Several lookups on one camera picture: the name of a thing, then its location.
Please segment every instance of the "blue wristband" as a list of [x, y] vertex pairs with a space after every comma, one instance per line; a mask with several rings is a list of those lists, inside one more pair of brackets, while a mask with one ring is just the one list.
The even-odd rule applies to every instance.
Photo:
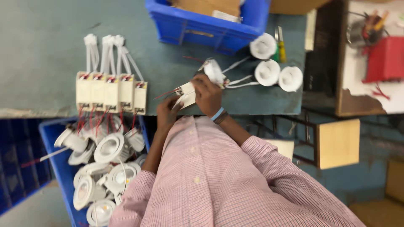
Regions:
[[223, 107], [220, 108], [219, 111], [213, 117], [211, 117], [210, 119], [212, 121], [216, 120], [216, 118], [220, 116], [220, 114], [223, 112], [223, 110], [225, 110]]

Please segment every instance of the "red box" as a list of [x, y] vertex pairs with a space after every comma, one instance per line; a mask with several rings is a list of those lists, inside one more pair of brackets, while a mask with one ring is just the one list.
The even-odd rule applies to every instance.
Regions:
[[404, 79], [404, 37], [389, 36], [370, 47], [363, 83]]

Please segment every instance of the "workbench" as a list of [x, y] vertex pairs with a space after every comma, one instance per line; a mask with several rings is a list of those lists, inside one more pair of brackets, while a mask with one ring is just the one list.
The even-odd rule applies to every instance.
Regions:
[[[213, 48], [196, 44], [176, 46], [157, 40], [154, 22], [139, 0], [3, 0], [0, 8], [0, 117], [67, 117], [77, 114], [75, 76], [86, 69], [83, 38], [93, 33], [99, 50], [103, 36], [122, 35], [145, 81], [147, 115], [156, 115], [158, 95], [187, 83], [201, 66], [198, 61], [213, 57], [222, 69], [248, 54], [235, 56], [214, 53]], [[267, 32], [282, 26], [288, 57], [285, 66], [304, 71], [306, 16], [270, 15]], [[226, 73], [238, 80], [253, 72], [259, 61], [246, 62]], [[297, 92], [278, 86], [249, 86], [226, 89], [223, 107], [230, 114], [298, 114], [302, 100]], [[196, 105], [180, 114], [201, 114]]]

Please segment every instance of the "shirt sleeve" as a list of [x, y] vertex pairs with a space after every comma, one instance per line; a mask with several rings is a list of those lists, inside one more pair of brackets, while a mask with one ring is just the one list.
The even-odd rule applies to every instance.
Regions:
[[336, 226], [365, 226], [332, 193], [279, 154], [276, 146], [251, 136], [241, 149], [251, 157], [273, 192]]
[[140, 171], [122, 195], [122, 203], [115, 208], [109, 227], [140, 226], [155, 179], [154, 173]]

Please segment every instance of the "crate handle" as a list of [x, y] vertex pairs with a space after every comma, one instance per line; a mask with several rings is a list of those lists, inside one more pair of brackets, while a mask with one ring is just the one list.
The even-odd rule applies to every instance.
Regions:
[[191, 29], [185, 30], [185, 33], [192, 33], [192, 34], [196, 34], [196, 35], [208, 36], [208, 37], [210, 37], [210, 38], [212, 38], [212, 37], [214, 36], [213, 34], [210, 34], [210, 33], [201, 32], [201, 31], [196, 31], [196, 30], [191, 30]]

